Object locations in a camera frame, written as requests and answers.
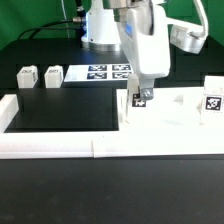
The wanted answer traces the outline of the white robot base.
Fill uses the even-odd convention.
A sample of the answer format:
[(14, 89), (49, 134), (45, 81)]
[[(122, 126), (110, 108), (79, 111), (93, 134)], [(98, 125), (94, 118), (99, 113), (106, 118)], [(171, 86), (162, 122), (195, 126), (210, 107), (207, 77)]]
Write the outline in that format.
[(81, 38), (83, 48), (97, 51), (120, 51), (121, 42), (112, 9), (103, 7), (103, 0), (91, 0), (86, 13), (86, 33)]

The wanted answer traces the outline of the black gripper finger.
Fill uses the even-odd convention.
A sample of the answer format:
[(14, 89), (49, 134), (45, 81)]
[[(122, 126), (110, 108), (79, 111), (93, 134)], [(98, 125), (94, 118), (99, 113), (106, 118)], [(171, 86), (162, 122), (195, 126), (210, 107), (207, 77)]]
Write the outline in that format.
[(144, 101), (152, 100), (154, 97), (153, 88), (154, 88), (153, 79), (140, 79), (139, 80), (140, 98)]

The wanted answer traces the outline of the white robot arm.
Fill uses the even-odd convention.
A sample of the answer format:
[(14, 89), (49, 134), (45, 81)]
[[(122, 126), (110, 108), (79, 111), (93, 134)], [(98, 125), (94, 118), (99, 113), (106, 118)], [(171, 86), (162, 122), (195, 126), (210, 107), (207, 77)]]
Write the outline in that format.
[(113, 11), (122, 49), (145, 101), (154, 97), (155, 80), (169, 74), (169, 44), (198, 54), (208, 36), (208, 19), (201, 0), (192, 0), (200, 25), (167, 17), (162, 7), (165, 1), (103, 0), (103, 7)]

